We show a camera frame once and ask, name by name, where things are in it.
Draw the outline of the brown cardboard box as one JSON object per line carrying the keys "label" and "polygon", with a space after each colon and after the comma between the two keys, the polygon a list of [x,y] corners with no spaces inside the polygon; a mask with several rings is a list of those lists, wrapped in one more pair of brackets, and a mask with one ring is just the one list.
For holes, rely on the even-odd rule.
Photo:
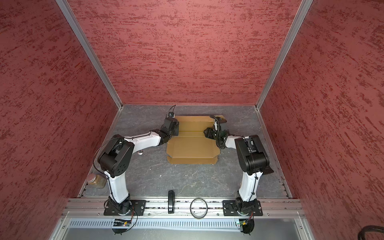
{"label": "brown cardboard box", "polygon": [[221,148],[219,143],[204,136],[206,128],[214,127],[213,116],[176,116],[179,135],[167,143],[167,160],[171,164],[216,164]]}

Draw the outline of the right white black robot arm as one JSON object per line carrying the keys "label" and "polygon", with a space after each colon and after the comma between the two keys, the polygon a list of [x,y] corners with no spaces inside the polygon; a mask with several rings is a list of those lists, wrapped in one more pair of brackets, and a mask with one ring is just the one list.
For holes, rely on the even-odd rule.
{"label": "right white black robot arm", "polygon": [[243,171],[238,197],[234,201],[224,201],[224,214],[240,216],[262,216],[260,201],[257,200],[257,188],[263,174],[269,174],[270,161],[259,136],[248,137],[231,135],[228,131],[215,130],[213,127],[204,130],[204,136],[215,140],[219,149],[235,149]]}

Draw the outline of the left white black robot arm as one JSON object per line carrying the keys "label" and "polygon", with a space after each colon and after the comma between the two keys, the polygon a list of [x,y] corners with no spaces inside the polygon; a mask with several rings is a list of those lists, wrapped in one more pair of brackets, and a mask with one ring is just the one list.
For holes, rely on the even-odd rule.
{"label": "left white black robot arm", "polygon": [[173,112],[168,112],[160,129],[133,137],[114,135],[107,142],[97,158],[101,167],[100,173],[106,176],[110,189],[105,215],[108,211],[114,211],[120,216],[134,213],[125,177],[132,155],[147,148],[161,146],[178,135],[179,121]]}

